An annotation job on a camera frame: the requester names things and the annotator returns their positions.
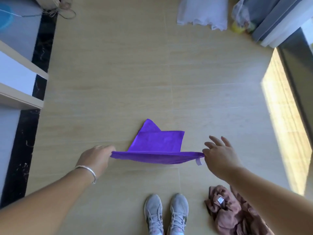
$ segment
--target bangle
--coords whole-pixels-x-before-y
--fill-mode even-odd
[[[96,184],[97,177],[96,177],[96,174],[94,173],[93,170],[91,170],[91,169],[90,169],[89,167],[87,167],[87,166],[76,166],[76,167],[74,168],[74,170],[77,169],[77,168],[84,168],[84,169],[90,171],[90,172],[92,173],[92,175],[94,176],[94,179],[95,179],[95,180],[94,180],[94,184]]]

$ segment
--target plastic bag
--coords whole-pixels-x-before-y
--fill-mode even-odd
[[[247,29],[250,25],[250,15],[248,8],[244,5],[244,0],[240,0],[233,8],[232,19],[240,28]]]
[[[177,23],[211,25],[212,30],[227,29],[228,0],[181,0]]]

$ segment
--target hand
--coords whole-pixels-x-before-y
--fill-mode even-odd
[[[209,149],[202,150],[205,162],[214,175],[227,181],[228,176],[237,169],[243,168],[243,165],[226,138],[221,137],[222,141],[213,136],[209,138],[213,142],[204,143]]]
[[[76,166],[89,167],[99,178],[108,167],[108,160],[112,151],[115,151],[114,146],[94,146],[80,155]]]

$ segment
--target foot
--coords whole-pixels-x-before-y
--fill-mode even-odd
[[[171,201],[171,224],[167,235],[184,235],[188,216],[188,201],[182,194],[176,194]]]
[[[150,195],[144,207],[149,235],[163,235],[162,203],[158,195]]]

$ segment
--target purple cloth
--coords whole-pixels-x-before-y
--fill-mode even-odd
[[[136,135],[127,152],[113,152],[116,159],[133,160],[146,163],[180,164],[204,157],[203,153],[181,152],[184,131],[161,131],[147,119]]]

